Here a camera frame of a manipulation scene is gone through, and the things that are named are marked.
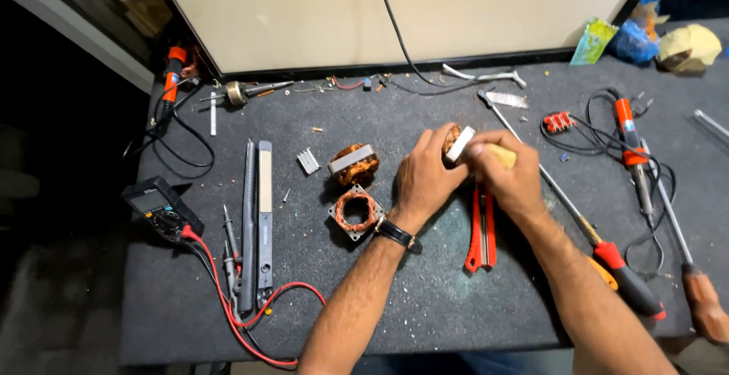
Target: black leather watch strap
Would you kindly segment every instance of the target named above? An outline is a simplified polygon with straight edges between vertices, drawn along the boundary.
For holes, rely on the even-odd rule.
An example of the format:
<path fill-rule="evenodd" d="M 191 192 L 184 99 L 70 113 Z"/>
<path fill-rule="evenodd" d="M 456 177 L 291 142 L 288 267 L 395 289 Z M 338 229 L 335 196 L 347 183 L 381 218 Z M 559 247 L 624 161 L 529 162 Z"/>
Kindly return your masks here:
<path fill-rule="evenodd" d="M 386 220 L 385 217 L 380 217 L 380 219 L 377 220 L 377 224 L 375 224 L 375 234 L 377 233 L 399 242 L 405 246 L 407 251 L 412 252 L 413 254 L 420 254 L 423 252 L 423 244 L 421 244 L 417 237 L 411 236 L 401 230 L 393 222 Z"/>

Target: digital multimeter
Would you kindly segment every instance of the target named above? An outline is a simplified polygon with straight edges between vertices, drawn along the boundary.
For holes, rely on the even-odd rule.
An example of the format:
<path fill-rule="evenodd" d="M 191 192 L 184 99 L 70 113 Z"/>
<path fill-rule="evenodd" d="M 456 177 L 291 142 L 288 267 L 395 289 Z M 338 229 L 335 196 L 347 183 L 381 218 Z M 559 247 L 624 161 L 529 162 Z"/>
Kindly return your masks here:
<path fill-rule="evenodd" d="M 198 236 L 203 235 L 205 230 L 203 222 L 160 176 L 125 188 L 122 198 L 167 240 L 179 241 L 182 228 L 186 224 L 189 224 Z"/>

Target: dark gray work mat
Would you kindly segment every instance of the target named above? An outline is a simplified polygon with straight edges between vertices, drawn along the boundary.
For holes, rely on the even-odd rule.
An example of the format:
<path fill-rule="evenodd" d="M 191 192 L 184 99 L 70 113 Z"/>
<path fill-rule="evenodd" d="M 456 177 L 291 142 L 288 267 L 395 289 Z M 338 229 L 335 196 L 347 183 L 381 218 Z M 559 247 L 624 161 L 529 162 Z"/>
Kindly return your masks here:
<path fill-rule="evenodd" d="M 561 163 L 563 152 L 547 145 L 537 126 L 545 114 L 556 110 L 584 116 L 588 96 L 602 86 L 614 87 L 626 96 L 643 92 L 641 101 L 654 100 L 650 111 L 636 121 L 637 129 L 647 138 L 652 154 L 675 169 L 678 192 L 674 209 L 689 248 L 697 264 L 714 279 L 722 303 L 729 305 L 724 261 L 729 254 L 725 219 L 729 209 L 729 141 L 692 118 L 695 109 L 702 109 L 729 126 L 726 57 L 719 58 L 700 78 L 661 74 L 654 68 L 640 69 L 609 57 L 594 66 L 537 64 L 520 67 L 518 72 L 528 83 L 525 90 L 507 80 L 482 88 L 495 85 L 497 91 L 529 98 L 529 109 L 499 109 L 524 142 L 540 151 L 541 163 L 597 226 L 601 236 L 614 241 L 621 251 L 647 231 L 628 172 L 607 157 L 570 154 L 570 160 Z M 432 76 L 438 80 L 438 74 Z M 414 74 L 393 78 L 404 85 L 433 90 L 415 79 Z M 445 79 L 456 83 L 451 77 Z M 353 80 L 341 82 L 346 85 Z M 256 142 L 273 143 L 276 286 L 304 281 L 328 297 L 366 245 L 365 242 L 353 249 L 327 213 L 344 191 L 327 182 L 326 164 L 337 151 L 360 142 L 375 147 L 381 166 L 369 193 L 387 210 L 393 204 L 391 189 L 397 166 L 424 129 L 435 129 L 451 120 L 480 129 L 502 128 L 494 114 L 474 100 L 473 88 L 435 97 L 415 96 L 393 86 L 379 93 L 365 93 L 361 89 L 293 92 L 317 83 L 321 82 L 296 83 L 289 88 L 290 96 L 280 90 L 262 98 L 254 97 L 244 109 L 218 107 L 215 137 L 209 136 L 210 113 L 201 111 L 209 107 L 209 102 L 197 102 L 209 96 L 212 88 L 201 90 L 179 112 L 214 147 L 215 166 L 201 178 L 187 180 L 175 175 L 170 168 L 186 175 L 194 175 L 195 170 L 180 164 L 161 146 L 158 152 L 170 168 L 152 148 L 142 154 L 140 180 L 159 175 L 170 184 L 193 184 L 182 198 L 205 222 L 203 238 L 216 256 L 221 279 L 225 240 L 222 205 L 227 205 L 235 232 L 240 234 L 243 158 L 249 137 Z M 160 93 L 158 85 L 152 100 Z M 615 128 L 609 105 L 596 103 L 595 108 L 596 124 Z M 520 122 L 521 116 L 529 121 Z M 312 127 L 323 128 L 323 132 L 313 132 Z M 566 134 L 561 140 L 584 142 L 576 134 Z M 207 160 L 205 149 L 178 125 L 170 126 L 166 141 L 187 158 Z M 310 176 L 296 161 L 296 155 L 307 147 L 323 166 Z M 289 188 L 288 200 L 282 203 Z M 496 266 L 490 272 L 464 272 L 471 236 L 471 188 L 467 184 L 459 189 L 421 231 L 424 252 L 406 257 L 396 273 L 367 354 L 433 352 L 435 348 L 541 349 L 570 344 L 559 323 L 546 278 L 524 238 L 503 214 L 497 215 Z M 589 252 L 587 240 L 575 221 L 545 183 L 542 193 L 575 244 Z M 692 324 L 680 283 L 681 257 L 667 221 L 658 238 L 666 250 L 666 260 L 661 276 L 653 279 L 650 286 L 660 295 L 668 316 L 647 326 L 657 337 L 691 336 Z M 122 363 L 251 359 L 226 324 L 214 286 L 200 261 L 153 244 L 153 236 L 132 240 L 125 272 Z M 639 266 L 655 266 L 656 251 L 651 244 L 645 244 L 634 255 Z M 270 355 L 295 357 L 320 309 L 314 294 L 301 289 L 288 291 L 273 305 L 273 314 L 264 317 L 253 333 Z"/>

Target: forearm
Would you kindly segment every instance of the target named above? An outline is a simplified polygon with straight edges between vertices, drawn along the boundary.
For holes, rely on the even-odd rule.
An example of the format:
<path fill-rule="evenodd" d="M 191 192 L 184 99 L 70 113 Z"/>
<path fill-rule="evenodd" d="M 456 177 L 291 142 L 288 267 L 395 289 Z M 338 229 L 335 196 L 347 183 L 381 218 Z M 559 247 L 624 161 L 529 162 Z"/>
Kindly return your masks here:
<path fill-rule="evenodd" d="M 610 373 L 675 373 L 635 314 L 545 212 L 518 223 L 549 281 L 576 347 Z"/>
<path fill-rule="evenodd" d="M 405 221 L 396 221 L 394 215 L 388 219 L 405 229 Z M 370 241 L 316 320 L 304 347 L 299 373 L 351 372 L 382 316 L 405 250 L 386 237 L 377 236 Z"/>

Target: red utility knife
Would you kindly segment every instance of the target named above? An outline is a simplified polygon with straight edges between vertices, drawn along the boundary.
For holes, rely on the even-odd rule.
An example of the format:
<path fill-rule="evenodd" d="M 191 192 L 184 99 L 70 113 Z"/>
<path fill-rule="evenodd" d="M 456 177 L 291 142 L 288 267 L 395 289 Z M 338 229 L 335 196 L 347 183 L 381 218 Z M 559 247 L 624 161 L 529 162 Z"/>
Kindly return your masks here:
<path fill-rule="evenodd" d="M 476 272 L 479 267 L 491 268 L 497 263 L 497 236 L 494 231 L 494 197 L 473 190 L 473 231 L 471 248 L 466 257 L 466 269 Z"/>

